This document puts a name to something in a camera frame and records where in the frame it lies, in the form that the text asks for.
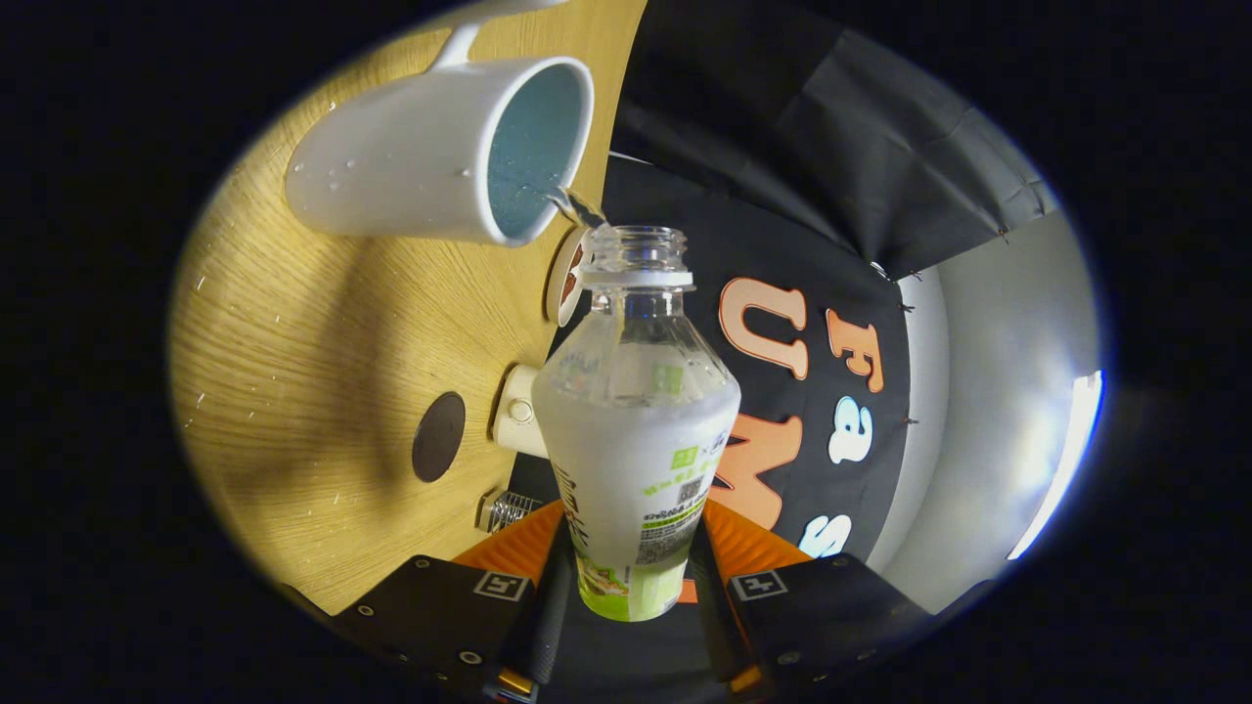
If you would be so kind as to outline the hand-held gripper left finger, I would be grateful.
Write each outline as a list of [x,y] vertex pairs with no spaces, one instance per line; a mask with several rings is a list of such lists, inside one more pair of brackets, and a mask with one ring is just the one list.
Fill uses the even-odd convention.
[[331,619],[454,701],[536,701],[558,659],[568,531],[558,501],[457,557],[407,557]]

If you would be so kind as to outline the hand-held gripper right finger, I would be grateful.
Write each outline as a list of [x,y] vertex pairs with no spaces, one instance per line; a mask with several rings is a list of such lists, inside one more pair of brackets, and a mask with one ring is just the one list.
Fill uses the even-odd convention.
[[831,698],[930,625],[859,557],[811,557],[716,501],[689,566],[714,678],[732,699]]

